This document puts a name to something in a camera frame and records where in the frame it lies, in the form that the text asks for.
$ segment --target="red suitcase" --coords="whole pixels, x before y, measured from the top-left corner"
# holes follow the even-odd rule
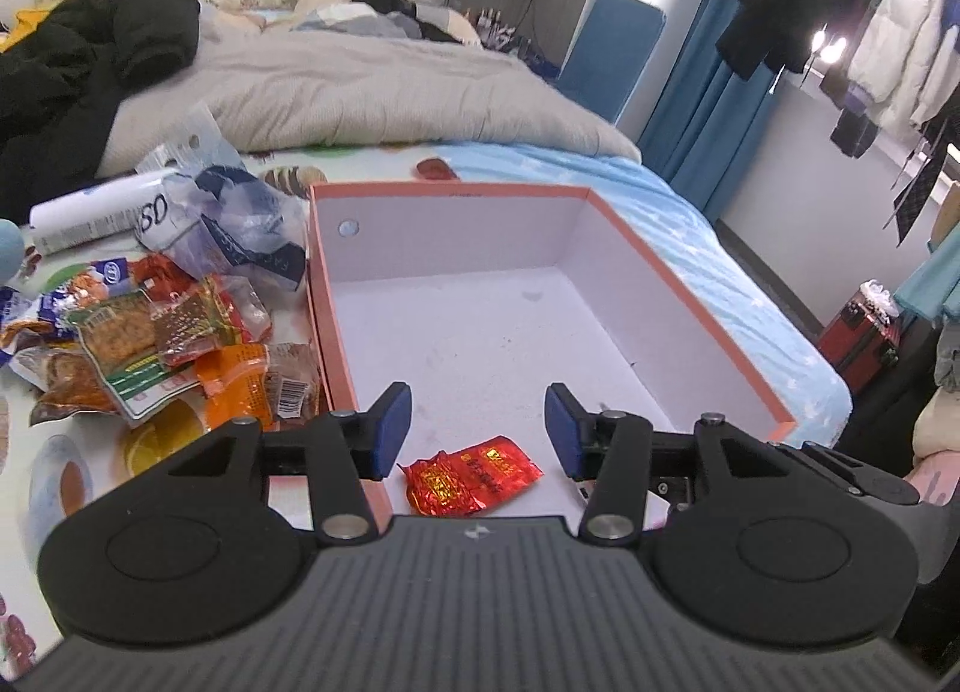
[[[850,387],[853,396],[898,358],[901,323],[868,302],[861,291],[830,321],[817,349]]]

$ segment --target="red candy wrapper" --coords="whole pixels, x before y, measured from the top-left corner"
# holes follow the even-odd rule
[[[440,451],[400,469],[407,477],[407,500],[424,516],[467,516],[494,508],[544,474],[503,436],[454,454]]]

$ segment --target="cable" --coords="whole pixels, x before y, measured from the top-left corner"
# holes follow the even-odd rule
[[[522,25],[525,19],[527,19],[527,14],[530,12],[530,8],[533,5],[534,5],[534,0],[527,1],[527,8],[523,10],[523,14],[520,16],[520,20],[517,21],[517,31],[520,31],[520,25]]]
[[[536,10],[534,10],[534,14],[531,14],[530,16],[530,38],[534,41],[534,45],[536,46],[536,49],[539,51],[539,54],[544,55],[544,48],[539,43],[539,40],[536,38]]]

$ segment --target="blue curtain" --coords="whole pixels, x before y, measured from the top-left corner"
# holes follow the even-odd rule
[[[703,0],[664,92],[637,145],[643,166],[669,182],[709,221],[723,214],[757,152],[772,111],[774,73],[749,81],[731,71],[716,42],[736,0]]]

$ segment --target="gray comforter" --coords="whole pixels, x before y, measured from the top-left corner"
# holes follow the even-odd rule
[[[132,168],[200,102],[244,152],[472,139],[640,158],[616,128],[499,53],[207,26],[193,67],[120,106],[100,176]]]

